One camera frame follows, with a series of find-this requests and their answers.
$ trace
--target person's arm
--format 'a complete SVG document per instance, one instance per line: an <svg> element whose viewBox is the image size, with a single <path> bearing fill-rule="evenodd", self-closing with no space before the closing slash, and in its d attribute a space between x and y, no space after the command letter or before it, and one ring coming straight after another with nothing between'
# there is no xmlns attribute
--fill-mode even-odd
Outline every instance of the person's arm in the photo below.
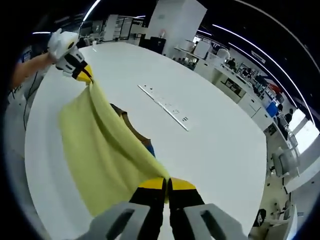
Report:
<svg viewBox="0 0 320 240"><path fill-rule="evenodd" d="M290 123L291 121L291 114L290 113L287 113L285 116L284 116L285 120L287 123Z"/></svg>
<svg viewBox="0 0 320 240"><path fill-rule="evenodd" d="M18 87L27 77L53 63L54 59L50 57L49 53L36 56L24 63L17 63L11 78L11 89Z"/></svg>

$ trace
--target white table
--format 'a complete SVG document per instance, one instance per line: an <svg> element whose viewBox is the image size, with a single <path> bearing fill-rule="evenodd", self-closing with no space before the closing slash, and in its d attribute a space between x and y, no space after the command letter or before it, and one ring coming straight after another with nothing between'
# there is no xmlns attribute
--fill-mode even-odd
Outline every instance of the white table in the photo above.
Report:
<svg viewBox="0 0 320 240"><path fill-rule="evenodd" d="M193 183L205 203L237 219L245 234L254 223L266 175L266 138L229 97L181 64L127 43L82 48L110 103L128 112L150 138L155 155L176 178ZM192 120L185 131L137 85L148 84ZM33 203L53 240L73 239L92 220L64 159L57 114L84 89L54 66L44 77L26 130L25 168ZM173 239L169 208L159 239Z"/></svg>

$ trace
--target yellow cloth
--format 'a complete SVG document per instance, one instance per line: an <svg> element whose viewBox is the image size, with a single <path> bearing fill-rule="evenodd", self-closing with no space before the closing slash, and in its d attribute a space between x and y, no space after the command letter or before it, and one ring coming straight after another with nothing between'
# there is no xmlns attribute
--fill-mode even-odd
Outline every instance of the yellow cloth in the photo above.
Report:
<svg viewBox="0 0 320 240"><path fill-rule="evenodd" d="M73 180L93 217L128 201L166 169L135 137L95 81L59 114L63 150Z"/></svg>

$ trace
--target brown object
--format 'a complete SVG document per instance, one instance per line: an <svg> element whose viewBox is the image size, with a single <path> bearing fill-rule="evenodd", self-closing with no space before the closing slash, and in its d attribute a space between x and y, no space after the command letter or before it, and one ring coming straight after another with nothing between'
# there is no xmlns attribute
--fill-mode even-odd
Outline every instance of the brown object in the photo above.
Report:
<svg viewBox="0 0 320 240"><path fill-rule="evenodd" d="M111 107L115 110L115 112L119 115L119 117L122 117L125 125L130 129L130 131L136 136L137 139L145 146L150 146L151 141L150 139L142 136L135 128L132 126L131 122L129 121L128 113L126 111L123 111L122 109L118 108L114 104L110 103Z"/></svg>

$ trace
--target floor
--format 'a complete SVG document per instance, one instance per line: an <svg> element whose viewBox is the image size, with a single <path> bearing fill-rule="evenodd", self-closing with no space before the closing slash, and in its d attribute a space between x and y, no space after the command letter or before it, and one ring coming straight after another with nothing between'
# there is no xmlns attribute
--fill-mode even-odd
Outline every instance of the floor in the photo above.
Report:
<svg viewBox="0 0 320 240"><path fill-rule="evenodd" d="M268 220L274 219L274 216L272 216L271 213L274 213L279 209L282 210L287 200L289 200L289 195L286 194L286 191L283 188L282 179L278 178L275 174L272 174L265 181L262 200L259 208L266 210L265 221L260 227L252 227L249 234L249 239L265 239L268 228L270 227Z"/></svg>

